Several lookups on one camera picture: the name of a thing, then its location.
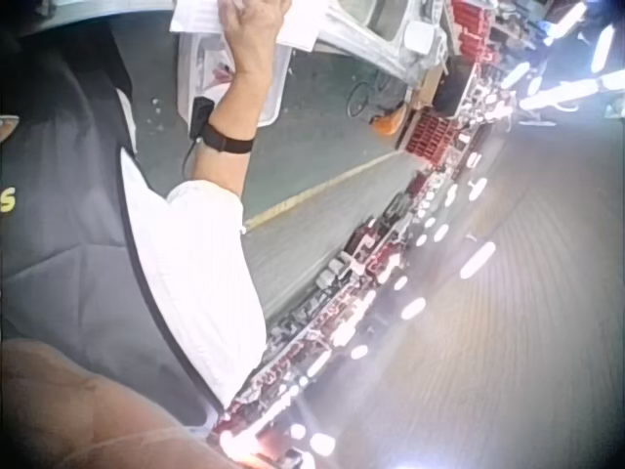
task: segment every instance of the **yellow floor line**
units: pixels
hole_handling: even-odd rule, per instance
[[[314,188],[307,189],[301,193],[298,193],[297,195],[293,195],[292,197],[287,198],[283,202],[280,202],[277,205],[274,205],[269,210],[266,210],[265,212],[259,215],[256,215],[255,217],[252,217],[250,220],[247,220],[245,222],[245,228],[247,229],[248,232],[250,230],[254,230],[255,228],[258,228],[264,223],[268,222],[269,220],[272,220],[273,218],[277,217],[278,215],[300,205],[306,200],[309,200],[310,198],[324,191],[327,191],[328,189],[344,181],[347,181],[349,178],[352,178],[356,174],[361,173],[362,171],[365,171],[369,168],[372,168],[373,166],[376,166],[377,164],[380,164],[383,161],[386,161],[387,159],[392,158],[393,156],[397,156],[398,154],[403,154],[403,151],[393,151],[391,153],[384,154],[375,159],[372,159],[371,161],[367,163],[361,164],[360,166],[357,166],[356,168],[351,169],[350,171],[347,171],[341,174],[340,176],[337,176],[336,178],[331,179],[330,181],[319,184],[318,186],[315,186]]]

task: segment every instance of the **black vest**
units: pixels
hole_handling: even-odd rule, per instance
[[[210,428],[223,407],[160,315],[132,237],[115,88],[131,90],[112,37],[81,25],[32,42],[2,64],[0,113],[21,119],[0,148],[0,191],[16,190],[1,226],[5,339],[47,343]]]

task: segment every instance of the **brown sleeve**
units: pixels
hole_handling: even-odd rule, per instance
[[[41,467],[228,468],[160,406],[35,341],[2,344],[3,425]]]

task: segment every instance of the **black wrist strap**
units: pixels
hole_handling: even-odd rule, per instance
[[[201,137],[206,147],[219,152],[225,151],[234,154],[251,152],[254,147],[254,139],[231,139],[208,123],[208,118],[211,116],[214,108],[215,103],[211,100],[204,97],[195,98],[189,130],[191,139],[195,141]]]
[[[227,153],[245,154],[251,152],[254,147],[254,139],[231,139],[230,137],[226,137],[211,124],[207,124],[202,128],[201,137],[206,147],[215,149],[218,152],[225,151]]]

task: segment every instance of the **hand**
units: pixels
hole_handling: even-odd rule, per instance
[[[249,77],[269,88],[275,41],[291,0],[242,0],[241,10],[234,1],[220,0],[219,12],[234,57],[235,76]]]

